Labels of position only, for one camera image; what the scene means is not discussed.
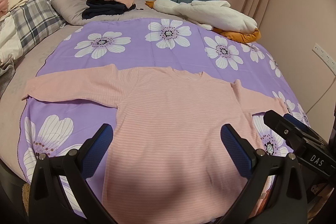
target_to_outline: purple floral sheet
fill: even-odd
[[[118,69],[170,66],[191,73],[205,71],[229,82],[240,79],[245,88],[281,98],[294,117],[308,122],[277,63],[264,47],[257,43],[236,43],[178,20],[90,22],[58,45],[37,76],[111,63]],[[26,181],[31,182],[39,154],[58,156],[72,148],[78,149],[103,123],[115,128],[116,111],[86,100],[46,103],[28,98],[18,143],[18,161]],[[253,119],[267,153],[285,156],[290,148],[263,123],[263,114],[254,115]],[[99,200],[106,156],[94,176],[87,179]],[[61,181],[73,209],[82,214],[66,178],[62,177]]]

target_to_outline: white power outlet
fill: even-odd
[[[323,50],[318,44],[315,44],[312,50],[323,60],[323,62],[336,76],[336,62],[331,58],[331,56],[327,54],[326,51]]]

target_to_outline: cable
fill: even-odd
[[[310,107],[310,109],[308,109],[308,111],[306,112],[306,114],[308,114],[308,112],[322,99],[322,97],[328,92],[328,90],[330,90],[330,88],[335,83],[335,81],[336,81],[336,77],[332,81],[331,85],[327,88],[327,90],[322,94],[322,96]]]

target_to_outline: white garment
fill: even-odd
[[[10,58],[16,60],[21,57],[23,49],[10,12],[0,18],[0,30],[0,66],[2,66]]]
[[[231,9],[230,3],[225,0],[193,0],[192,3],[179,4],[171,0],[156,0],[153,8],[161,13],[184,16],[207,30],[216,27],[224,31],[251,34],[257,28],[253,18]]]

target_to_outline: shirt sleeve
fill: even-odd
[[[139,68],[118,70],[114,64],[50,73],[28,80],[24,98],[44,102],[85,99],[118,107],[137,84]]]
[[[245,112],[256,114],[274,110],[281,116],[288,113],[287,107],[281,99],[271,98],[260,92],[243,88],[240,80],[236,80],[234,83],[231,83],[231,87],[241,105],[242,110]]]

